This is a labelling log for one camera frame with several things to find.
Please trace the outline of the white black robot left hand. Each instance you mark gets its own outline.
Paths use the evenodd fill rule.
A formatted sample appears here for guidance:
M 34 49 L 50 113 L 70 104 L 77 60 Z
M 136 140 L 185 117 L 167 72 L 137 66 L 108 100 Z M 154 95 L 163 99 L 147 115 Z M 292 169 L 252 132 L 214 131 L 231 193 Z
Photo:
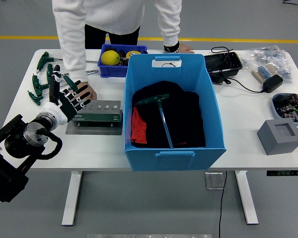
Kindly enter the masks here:
M 39 115 L 51 124 L 51 130 L 71 121 L 78 111 L 91 102 L 91 99 L 77 97 L 77 86 L 81 83 L 80 81 L 73 82 L 68 77 L 64 77 L 68 88 L 60 90 L 62 77 L 60 66 L 56 65 L 51 73 L 49 101 L 44 105 L 43 111 Z

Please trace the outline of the person's right hand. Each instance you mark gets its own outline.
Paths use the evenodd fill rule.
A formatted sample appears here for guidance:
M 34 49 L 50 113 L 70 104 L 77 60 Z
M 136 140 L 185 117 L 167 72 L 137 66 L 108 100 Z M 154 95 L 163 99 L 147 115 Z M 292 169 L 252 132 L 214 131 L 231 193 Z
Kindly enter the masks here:
M 78 98 L 97 100 L 97 94 L 88 82 L 81 82 L 78 86 Z

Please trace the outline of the person's left hand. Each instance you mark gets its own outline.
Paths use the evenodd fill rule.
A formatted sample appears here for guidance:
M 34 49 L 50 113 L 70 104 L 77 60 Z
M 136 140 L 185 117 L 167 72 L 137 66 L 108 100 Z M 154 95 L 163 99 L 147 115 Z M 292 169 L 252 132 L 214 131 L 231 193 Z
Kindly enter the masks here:
M 186 44 L 180 44 L 179 48 L 176 50 L 178 54 L 193 54 L 193 48 Z

